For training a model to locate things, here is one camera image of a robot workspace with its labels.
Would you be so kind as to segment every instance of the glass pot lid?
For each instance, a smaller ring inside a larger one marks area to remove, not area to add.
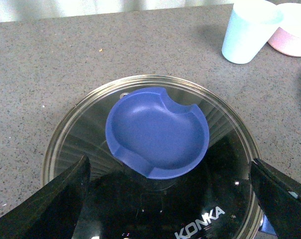
[[[127,93],[163,87],[181,105],[197,104],[209,126],[209,147],[189,173],[151,180],[113,158],[105,123]],[[71,109],[56,128],[42,169],[45,185],[85,154],[91,182],[74,239],[252,239],[262,218],[249,182],[260,158],[239,116],[207,89],[175,77],[141,75],[103,85]]]

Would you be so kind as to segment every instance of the gray countertop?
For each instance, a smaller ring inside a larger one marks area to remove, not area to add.
[[[301,183],[301,58],[221,47],[232,5],[0,23],[0,216],[40,188],[53,131],[91,90],[126,76],[184,78],[242,117],[263,159]],[[259,238],[270,238],[258,235]]]

